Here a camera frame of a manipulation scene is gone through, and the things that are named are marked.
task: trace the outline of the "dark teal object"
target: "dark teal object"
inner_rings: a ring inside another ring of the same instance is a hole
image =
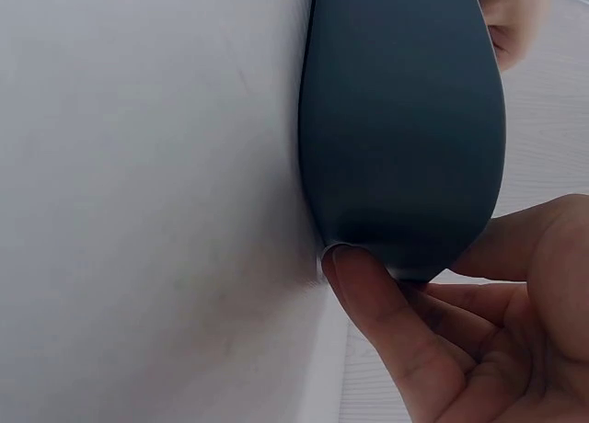
[[[324,246],[428,281],[489,221],[502,83],[478,0],[314,0],[299,102],[303,188]]]

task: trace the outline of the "white wall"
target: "white wall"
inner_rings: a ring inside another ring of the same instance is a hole
[[[581,192],[589,194],[589,5],[554,0],[528,58],[504,76],[507,157],[497,214]],[[447,271],[440,279],[461,281]],[[409,422],[373,347],[348,336],[341,422]]]
[[[3,423],[337,417],[345,322],[295,161],[307,8],[0,0]]]

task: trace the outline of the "finger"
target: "finger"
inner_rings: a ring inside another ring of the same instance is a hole
[[[491,349],[509,349],[501,329],[488,320],[411,288],[403,293],[435,334],[462,348],[475,361],[481,361]]]
[[[450,354],[456,361],[456,364],[460,367],[460,370],[462,370],[464,374],[468,374],[475,369],[477,363],[462,348],[458,347],[442,336],[438,336],[438,339],[440,340],[442,346],[445,347],[447,353]]]
[[[430,283],[422,290],[435,299],[479,315],[496,326],[503,326],[505,312],[514,291],[522,288],[522,284],[519,283],[485,285]]]
[[[479,0],[479,4],[487,26],[504,24],[502,22],[505,17],[503,0]]]
[[[452,267],[456,273],[492,280],[526,280],[530,260],[545,232],[574,197],[564,197],[492,220]]]
[[[465,387],[461,368],[368,252],[333,253],[348,314],[375,346],[416,421],[435,420]]]
[[[323,258],[321,259],[321,269],[323,269],[323,274],[327,278],[331,289],[335,293],[335,296],[340,301],[341,307],[349,315],[350,312],[348,311],[348,305],[345,302],[343,294],[341,293],[340,283],[335,272],[335,263],[333,262],[333,252],[337,247],[338,246],[333,246],[323,255]]]

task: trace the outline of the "hand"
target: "hand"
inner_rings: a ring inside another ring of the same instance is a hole
[[[525,57],[550,0],[479,0],[502,71]]]
[[[340,246],[323,269],[418,423],[589,421],[589,198],[492,221],[456,263],[518,283],[411,286]]]

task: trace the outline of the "dark gray-blue silicone object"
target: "dark gray-blue silicone object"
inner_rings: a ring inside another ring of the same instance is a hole
[[[478,0],[313,0],[299,164],[324,246],[428,281],[489,221],[502,83]]]

